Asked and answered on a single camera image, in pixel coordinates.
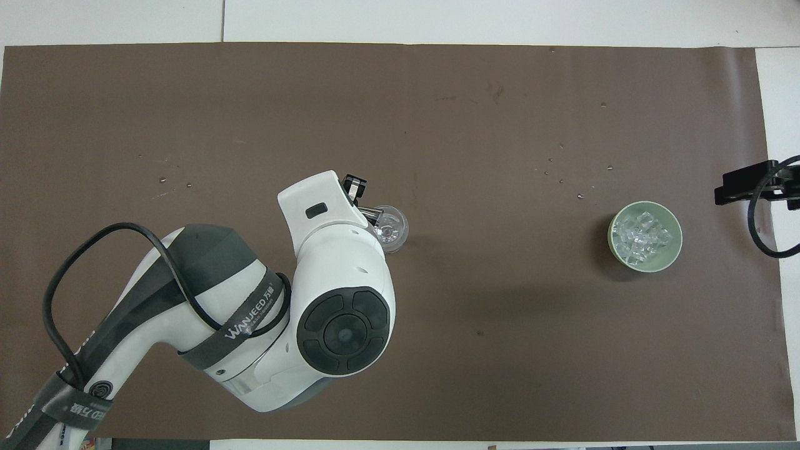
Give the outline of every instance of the white robotic arm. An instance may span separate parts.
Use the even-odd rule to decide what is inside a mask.
[[[197,305],[152,250],[75,352],[85,385],[66,366],[53,375],[0,450],[77,449],[157,342],[260,412],[308,400],[332,379],[369,367],[394,327],[394,289],[354,200],[333,171],[278,195],[298,257],[293,291],[229,228],[189,225],[168,235],[162,242]]]

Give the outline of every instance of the bowl rim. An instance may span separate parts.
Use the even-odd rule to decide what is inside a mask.
[[[617,219],[619,219],[619,215],[622,214],[622,212],[624,210],[628,209],[629,207],[632,207],[633,205],[638,205],[640,203],[647,203],[647,204],[655,205],[656,207],[662,208],[664,211],[669,213],[672,216],[673,219],[675,219],[675,223],[678,225],[678,236],[680,237],[680,240],[681,240],[681,242],[678,245],[678,251],[675,253],[675,257],[666,266],[661,267],[660,269],[645,270],[645,269],[641,269],[640,267],[631,266],[626,261],[622,261],[622,259],[617,254],[617,249],[614,248],[614,243],[612,241],[613,232],[612,232],[611,229],[614,227],[614,224],[617,222]],[[662,204],[660,204],[658,202],[653,202],[651,200],[639,200],[637,202],[628,203],[627,205],[622,207],[622,209],[620,209],[619,212],[617,212],[617,214],[614,215],[614,218],[611,220],[611,223],[609,223],[609,225],[608,225],[608,236],[607,237],[608,237],[608,246],[611,249],[611,253],[614,255],[616,260],[619,261],[620,263],[624,264],[625,267],[629,267],[629,268],[631,268],[631,269],[633,269],[635,271],[639,271],[639,272],[643,272],[643,273],[655,273],[655,272],[660,272],[660,271],[668,268],[669,266],[672,265],[672,263],[675,262],[676,259],[678,259],[678,256],[681,254],[681,250],[683,250],[683,228],[681,227],[681,222],[678,220],[677,217],[675,217],[675,214],[672,211],[670,211],[670,209],[668,207],[665,207],[664,205],[662,205]]]

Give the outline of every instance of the spiral logo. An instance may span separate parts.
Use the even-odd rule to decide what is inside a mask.
[[[103,380],[92,384],[92,387],[89,388],[89,393],[99,399],[105,399],[112,389],[114,389],[114,385],[110,381]]]

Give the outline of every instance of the brown table mat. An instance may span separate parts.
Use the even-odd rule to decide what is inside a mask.
[[[723,172],[766,158],[751,49],[43,46],[9,47],[4,64],[5,428],[62,366],[41,296],[85,238],[123,220],[161,235],[216,223],[291,273],[275,195],[334,169],[369,180],[363,204],[410,220],[388,257],[385,355],[258,414],[155,348],[96,435],[795,438],[778,264],[750,241],[744,205],[713,199]],[[605,242],[640,199],[685,232],[653,275]],[[54,311],[74,348],[146,250],[115,235],[67,276]]]

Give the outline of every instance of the white table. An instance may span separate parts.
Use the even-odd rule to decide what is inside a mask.
[[[756,47],[767,152],[778,160],[800,153],[800,2],[792,0],[0,1],[0,49],[12,45],[220,41]],[[778,247],[794,245],[800,239],[800,214],[787,211],[784,203],[773,205],[772,212]],[[782,260],[780,270],[797,427],[800,256]],[[636,445],[228,440],[215,441],[212,448],[462,450],[484,449],[488,444],[498,444],[500,449]]]

